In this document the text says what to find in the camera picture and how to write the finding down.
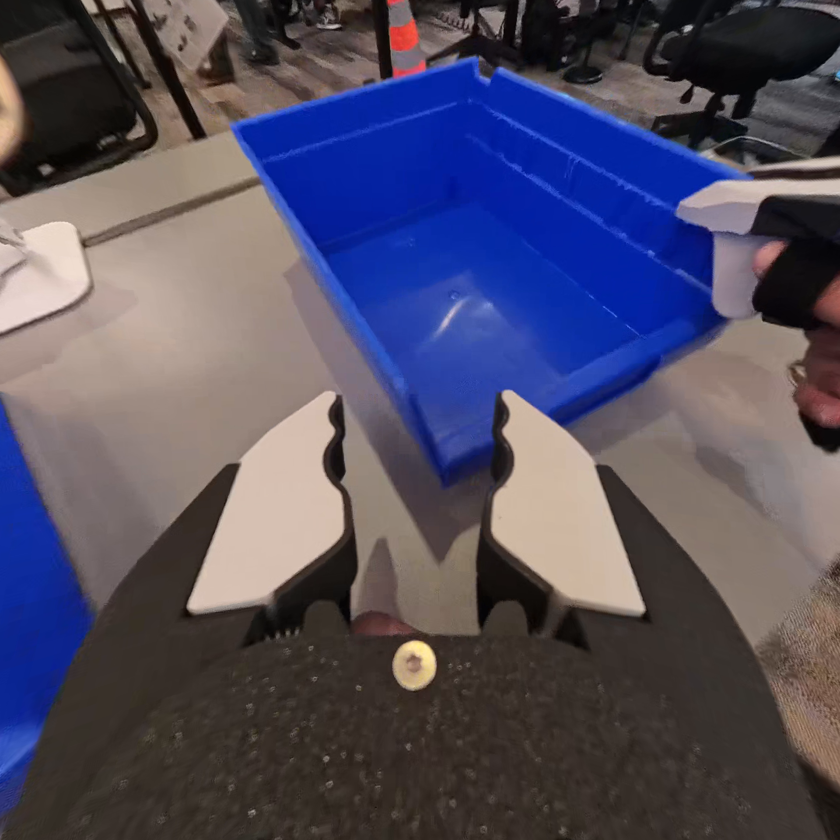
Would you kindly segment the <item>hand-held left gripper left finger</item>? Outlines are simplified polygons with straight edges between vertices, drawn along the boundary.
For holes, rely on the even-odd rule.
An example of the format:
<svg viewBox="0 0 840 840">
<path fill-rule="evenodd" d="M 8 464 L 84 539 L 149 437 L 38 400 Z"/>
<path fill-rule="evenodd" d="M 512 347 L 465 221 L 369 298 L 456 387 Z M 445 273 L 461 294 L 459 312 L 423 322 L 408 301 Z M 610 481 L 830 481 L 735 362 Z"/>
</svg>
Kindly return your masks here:
<svg viewBox="0 0 840 840">
<path fill-rule="evenodd" d="M 257 610 L 269 631 L 302 630 L 330 602 L 350 618 L 358 555 L 345 464 L 343 399 L 323 392 L 271 428 L 235 477 L 185 609 Z"/>
</svg>

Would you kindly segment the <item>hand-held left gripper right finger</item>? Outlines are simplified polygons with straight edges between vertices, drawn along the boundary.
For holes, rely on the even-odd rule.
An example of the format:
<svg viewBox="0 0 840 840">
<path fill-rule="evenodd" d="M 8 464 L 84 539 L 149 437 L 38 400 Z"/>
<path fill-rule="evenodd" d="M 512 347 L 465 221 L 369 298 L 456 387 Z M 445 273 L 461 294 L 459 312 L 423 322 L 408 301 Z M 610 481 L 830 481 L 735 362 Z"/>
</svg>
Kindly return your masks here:
<svg viewBox="0 0 840 840">
<path fill-rule="evenodd" d="M 492 438 L 476 556 L 480 631 L 556 638 L 579 610 L 643 618 L 593 457 L 514 391 L 497 395 Z"/>
</svg>

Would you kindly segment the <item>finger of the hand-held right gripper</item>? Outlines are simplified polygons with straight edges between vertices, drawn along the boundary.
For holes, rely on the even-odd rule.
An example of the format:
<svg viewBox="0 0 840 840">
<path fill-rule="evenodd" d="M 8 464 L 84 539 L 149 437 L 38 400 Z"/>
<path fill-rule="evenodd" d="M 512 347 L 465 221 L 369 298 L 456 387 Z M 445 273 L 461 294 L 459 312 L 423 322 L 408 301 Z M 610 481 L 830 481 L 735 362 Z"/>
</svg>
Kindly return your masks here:
<svg viewBox="0 0 840 840">
<path fill-rule="evenodd" d="M 839 179 L 839 156 L 762 164 L 749 170 L 754 180 L 825 181 Z"/>
<path fill-rule="evenodd" d="M 753 318 L 753 259 L 771 241 L 838 244 L 837 179 L 718 181 L 684 198 L 676 215 L 713 237 L 711 300 L 725 319 Z"/>
</svg>

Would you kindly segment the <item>blue plastic bin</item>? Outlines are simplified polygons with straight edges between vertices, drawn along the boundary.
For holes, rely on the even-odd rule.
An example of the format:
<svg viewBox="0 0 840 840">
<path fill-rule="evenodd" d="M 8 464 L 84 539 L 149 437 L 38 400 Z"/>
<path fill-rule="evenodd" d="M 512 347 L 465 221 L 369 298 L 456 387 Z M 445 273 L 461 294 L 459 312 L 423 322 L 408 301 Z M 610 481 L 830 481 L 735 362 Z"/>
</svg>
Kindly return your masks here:
<svg viewBox="0 0 840 840">
<path fill-rule="evenodd" d="M 499 392 L 570 424 L 712 340 L 681 200 L 745 174 L 477 59 L 237 122 L 302 261 L 444 486 Z"/>
<path fill-rule="evenodd" d="M 89 603 L 2 406 L 2 816 L 18 802 L 50 709 L 91 623 Z"/>
</svg>

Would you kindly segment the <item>grey desk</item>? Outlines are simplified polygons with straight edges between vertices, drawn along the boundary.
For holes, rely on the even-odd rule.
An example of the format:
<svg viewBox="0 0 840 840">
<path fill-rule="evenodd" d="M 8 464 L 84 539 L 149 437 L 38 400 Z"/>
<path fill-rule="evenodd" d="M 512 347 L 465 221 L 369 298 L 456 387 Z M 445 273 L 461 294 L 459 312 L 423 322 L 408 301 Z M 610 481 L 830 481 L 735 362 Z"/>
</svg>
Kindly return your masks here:
<svg viewBox="0 0 840 840">
<path fill-rule="evenodd" d="M 327 390 L 345 403 L 353 611 L 468 634 L 488 475 L 444 488 L 300 262 L 231 133 L 2 206 L 73 223 L 91 294 L 2 338 L 7 410 L 101 607 L 225 465 Z M 571 427 L 757 643 L 838 556 L 838 460 L 811 446 L 799 333 L 737 322 Z"/>
</svg>

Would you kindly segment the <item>person's right hand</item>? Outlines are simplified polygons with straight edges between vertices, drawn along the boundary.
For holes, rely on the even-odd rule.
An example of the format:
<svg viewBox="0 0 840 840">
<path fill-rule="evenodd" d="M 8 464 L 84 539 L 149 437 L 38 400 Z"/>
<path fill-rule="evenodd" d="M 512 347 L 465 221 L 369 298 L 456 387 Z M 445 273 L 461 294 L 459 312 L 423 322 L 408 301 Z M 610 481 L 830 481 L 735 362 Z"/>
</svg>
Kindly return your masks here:
<svg viewBox="0 0 840 840">
<path fill-rule="evenodd" d="M 762 246 L 753 260 L 758 280 L 786 247 L 774 240 Z M 794 385 L 794 402 L 811 427 L 839 426 L 839 275 L 820 296 L 815 316 L 821 325 L 801 330 L 806 340 L 800 377 Z"/>
</svg>

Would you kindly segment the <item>white document stand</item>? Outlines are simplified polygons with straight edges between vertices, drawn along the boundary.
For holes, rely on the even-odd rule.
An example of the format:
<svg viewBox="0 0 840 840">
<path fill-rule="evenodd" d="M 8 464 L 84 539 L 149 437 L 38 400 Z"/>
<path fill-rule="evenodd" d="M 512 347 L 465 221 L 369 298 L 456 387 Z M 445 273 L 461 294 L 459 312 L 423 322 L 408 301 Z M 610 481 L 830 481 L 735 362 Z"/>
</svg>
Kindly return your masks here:
<svg viewBox="0 0 840 840">
<path fill-rule="evenodd" d="M 73 224 L 22 230 L 2 218 L 2 336 L 70 310 L 92 289 L 86 250 Z"/>
</svg>

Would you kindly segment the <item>orange traffic cone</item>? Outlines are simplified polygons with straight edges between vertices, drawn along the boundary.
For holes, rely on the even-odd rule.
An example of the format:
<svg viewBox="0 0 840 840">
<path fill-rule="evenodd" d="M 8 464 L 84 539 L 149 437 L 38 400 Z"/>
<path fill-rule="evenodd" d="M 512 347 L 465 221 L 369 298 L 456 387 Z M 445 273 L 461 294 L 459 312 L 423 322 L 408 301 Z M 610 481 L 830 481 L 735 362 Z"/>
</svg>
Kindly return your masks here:
<svg viewBox="0 0 840 840">
<path fill-rule="evenodd" d="M 392 76 L 402 78 L 425 71 L 427 63 L 410 2 L 387 1 L 386 12 Z"/>
</svg>

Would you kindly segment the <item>printed sign board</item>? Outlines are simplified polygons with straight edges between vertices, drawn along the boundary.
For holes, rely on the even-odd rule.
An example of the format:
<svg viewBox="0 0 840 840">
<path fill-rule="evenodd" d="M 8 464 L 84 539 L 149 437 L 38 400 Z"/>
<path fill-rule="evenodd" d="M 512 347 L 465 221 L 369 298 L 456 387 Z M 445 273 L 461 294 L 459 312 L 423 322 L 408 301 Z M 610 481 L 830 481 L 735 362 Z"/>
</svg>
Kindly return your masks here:
<svg viewBox="0 0 840 840">
<path fill-rule="evenodd" d="M 223 85 L 235 79 L 227 48 L 227 11 L 217 1 L 142 1 L 154 33 L 181 68 Z"/>
</svg>

